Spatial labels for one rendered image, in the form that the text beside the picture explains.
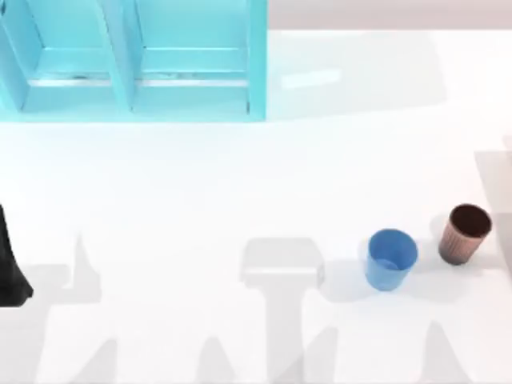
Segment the light blue rack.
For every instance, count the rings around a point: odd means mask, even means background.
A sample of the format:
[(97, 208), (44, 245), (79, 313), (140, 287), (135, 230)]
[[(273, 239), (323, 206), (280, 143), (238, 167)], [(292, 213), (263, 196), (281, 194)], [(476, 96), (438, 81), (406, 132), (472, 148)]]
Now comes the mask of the light blue rack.
[(269, 0), (0, 0), (0, 122), (266, 116)]

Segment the brown ribbed cup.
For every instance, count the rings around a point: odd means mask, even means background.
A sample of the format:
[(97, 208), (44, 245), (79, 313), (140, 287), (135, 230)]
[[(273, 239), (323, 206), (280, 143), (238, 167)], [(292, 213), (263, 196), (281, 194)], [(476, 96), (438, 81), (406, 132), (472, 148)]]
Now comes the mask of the brown ribbed cup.
[(493, 229), (486, 210), (463, 203), (449, 214), (438, 245), (441, 258), (454, 266), (466, 264)]

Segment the blue cup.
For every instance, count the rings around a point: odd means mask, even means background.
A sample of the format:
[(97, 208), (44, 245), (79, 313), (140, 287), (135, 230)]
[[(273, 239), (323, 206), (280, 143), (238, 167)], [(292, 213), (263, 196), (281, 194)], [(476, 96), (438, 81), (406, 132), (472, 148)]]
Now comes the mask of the blue cup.
[(367, 247), (366, 279), (375, 289), (397, 289), (418, 260), (418, 246), (408, 233), (382, 229), (374, 233)]

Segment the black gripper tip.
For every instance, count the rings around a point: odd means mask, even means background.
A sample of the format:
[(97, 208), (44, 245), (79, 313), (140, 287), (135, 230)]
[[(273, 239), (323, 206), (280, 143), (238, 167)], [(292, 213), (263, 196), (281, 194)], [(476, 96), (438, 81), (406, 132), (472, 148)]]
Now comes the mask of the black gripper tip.
[(33, 294), (34, 289), (12, 251), (4, 209), (0, 204), (0, 308), (20, 307)]

